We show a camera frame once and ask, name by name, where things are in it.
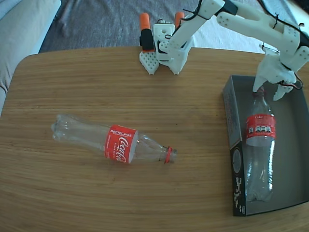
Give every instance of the plastic bottle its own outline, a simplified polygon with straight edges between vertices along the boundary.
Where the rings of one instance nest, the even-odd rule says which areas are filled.
[[[137,130],[98,125],[73,115],[57,115],[52,130],[56,141],[79,145],[124,163],[143,159],[173,163],[177,155],[177,150],[161,146]]]
[[[264,88],[253,93],[251,115],[247,118],[247,201],[268,201],[272,195],[273,154],[276,119],[264,99]]]

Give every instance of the bottle label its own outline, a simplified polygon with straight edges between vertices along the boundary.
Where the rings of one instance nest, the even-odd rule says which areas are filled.
[[[247,139],[256,136],[276,138],[276,119],[272,115],[257,114],[247,118]]]
[[[135,129],[112,125],[105,142],[105,156],[111,160],[129,163]]]

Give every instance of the orange part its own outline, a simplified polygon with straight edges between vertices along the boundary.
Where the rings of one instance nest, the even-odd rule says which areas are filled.
[[[175,27],[176,28],[179,26],[180,20],[184,17],[185,17],[184,12],[179,11],[175,14]]]
[[[149,15],[147,13],[140,14],[140,30],[150,29]]]
[[[155,50],[153,49],[153,50],[149,50],[149,51],[144,51],[143,50],[143,53],[147,53],[147,52],[155,52]]]

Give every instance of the open box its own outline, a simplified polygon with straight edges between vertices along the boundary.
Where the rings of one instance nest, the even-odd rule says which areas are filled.
[[[273,193],[267,202],[246,202],[246,119],[253,105],[254,77],[233,75],[224,88],[224,102],[233,177],[234,216],[249,216],[309,201],[309,111],[302,90],[273,101],[277,85],[264,84],[265,99],[276,117]]]

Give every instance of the white robotic arm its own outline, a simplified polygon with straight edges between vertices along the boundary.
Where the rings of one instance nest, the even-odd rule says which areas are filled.
[[[276,101],[293,89],[292,84],[296,82],[295,72],[309,59],[308,36],[290,22],[282,22],[233,0],[200,0],[196,11],[183,18],[176,30],[173,24],[165,21],[155,24],[155,52],[144,50],[140,54],[140,61],[149,74],[155,73],[159,63],[169,66],[174,74],[179,74],[194,45],[193,34],[214,15],[222,27],[257,38],[280,50],[279,53],[262,47],[266,55],[257,69],[254,92],[266,81],[280,83],[274,96]],[[157,61],[156,66],[145,63],[145,57],[149,56]]]

